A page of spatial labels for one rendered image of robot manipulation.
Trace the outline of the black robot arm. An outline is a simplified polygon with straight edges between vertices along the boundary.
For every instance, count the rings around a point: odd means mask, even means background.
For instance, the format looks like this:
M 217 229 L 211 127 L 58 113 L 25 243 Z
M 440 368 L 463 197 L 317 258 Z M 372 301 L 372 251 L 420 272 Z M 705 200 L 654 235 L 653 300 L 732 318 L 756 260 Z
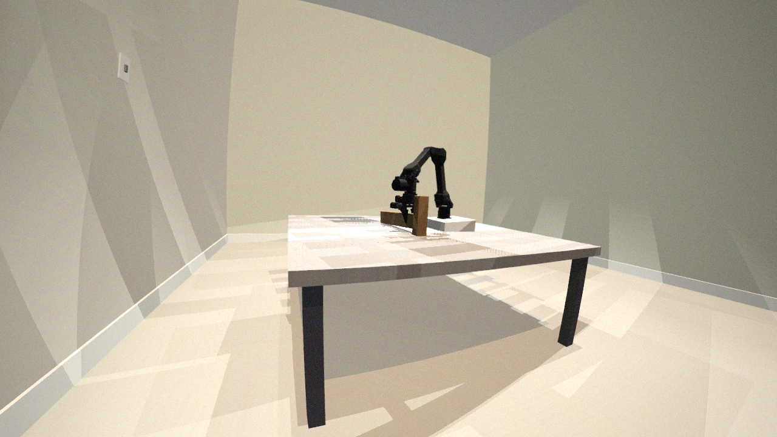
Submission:
M 431 157 L 431 161 L 435 164 L 436 186 L 438 187 L 438 191 L 435 194 L 435 204 L 436 208 L 438 208 L 438 218 L 451 219 L 450 209 L 453 208 L 454 204 L 450 201 L 450 195 L 446 191 L 445 186 L 444 162 L 446 160 L 446 151 L 443 147 L 424 147 L 424 151 L 419 153 L 415 161 L 406 165 L 401 175 L 396 176 L 396 179 L 393 180 L 392 190 L 416 192 L 416 183 L 419 183 L 416 177 L 421 172 L 420 167 L 424 165 L 429 157 Z

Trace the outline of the wooden post with slot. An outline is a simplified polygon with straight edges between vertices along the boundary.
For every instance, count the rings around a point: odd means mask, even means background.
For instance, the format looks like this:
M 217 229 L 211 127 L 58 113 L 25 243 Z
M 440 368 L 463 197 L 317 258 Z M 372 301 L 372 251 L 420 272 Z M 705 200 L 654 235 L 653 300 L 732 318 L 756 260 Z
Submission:
M 414 196 L 412 235 L 427 236 L 429 196 Z

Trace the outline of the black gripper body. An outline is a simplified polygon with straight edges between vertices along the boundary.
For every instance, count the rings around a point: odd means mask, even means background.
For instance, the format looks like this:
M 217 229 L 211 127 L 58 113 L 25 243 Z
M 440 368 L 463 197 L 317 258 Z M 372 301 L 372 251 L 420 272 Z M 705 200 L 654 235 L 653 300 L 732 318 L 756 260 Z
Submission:
M 394 209 L 406 209 L 406 208 L 412 208 L 414 207 L 414 196 L 416 196 L 416 192 L 411 191 L 404 191 L 404 204 L 399 202 L 391 202 L 390 207 Z

